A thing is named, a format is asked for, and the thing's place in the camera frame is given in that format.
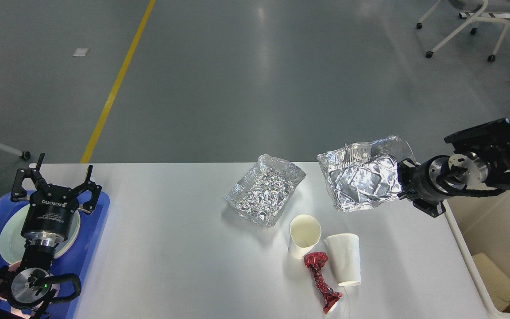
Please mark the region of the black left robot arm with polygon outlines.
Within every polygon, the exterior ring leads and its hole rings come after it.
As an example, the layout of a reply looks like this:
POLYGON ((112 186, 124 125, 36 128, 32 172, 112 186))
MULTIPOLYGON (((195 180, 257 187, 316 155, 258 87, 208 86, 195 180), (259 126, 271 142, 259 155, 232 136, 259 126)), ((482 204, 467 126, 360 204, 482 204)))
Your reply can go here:
POLYGON ((55 249, 69 238, 76 212, 91 214, 102 187, 91 180, 93 165, 75 188, 49 184, 40 172, 43 160, 41 153, 35 167, 18 169, 12 186, 10 200, 28 203, 21 230, 26 245, 15 270, 0 268, 0 319, 20 319, 23 309, 39 319, 49 305, 70 302, 81 294, 78 275, 53 275, 51 266, 55 249))

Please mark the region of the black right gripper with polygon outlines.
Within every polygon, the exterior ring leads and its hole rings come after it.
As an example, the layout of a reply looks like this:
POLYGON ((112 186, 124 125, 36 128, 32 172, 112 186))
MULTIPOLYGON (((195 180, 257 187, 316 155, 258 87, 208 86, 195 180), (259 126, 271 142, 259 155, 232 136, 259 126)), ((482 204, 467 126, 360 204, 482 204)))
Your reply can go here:
POLYGON ((421 165, 411 158, 405 158, 398 163, 398 181, 402 187, 411 184, 412 192, 398 193, 399 200, 408 200, 413 207, 421 212, 437 218, 447 212, 443 200, 451 198, 452 194, 437 183, 437 177, 449 169, 449 156, 436 156, 421 165))

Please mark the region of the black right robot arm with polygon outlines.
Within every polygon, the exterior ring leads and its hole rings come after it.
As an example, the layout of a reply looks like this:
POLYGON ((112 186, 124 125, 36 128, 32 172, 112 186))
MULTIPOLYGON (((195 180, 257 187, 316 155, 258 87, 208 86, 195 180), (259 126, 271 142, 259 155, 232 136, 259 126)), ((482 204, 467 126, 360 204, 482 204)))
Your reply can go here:
POLYGON ((485 198, 510 191, 510 119, 502 118, 445 137, 454 153, 418 164, 398 163, 398 198, 435 218, 453 197, 485 198))

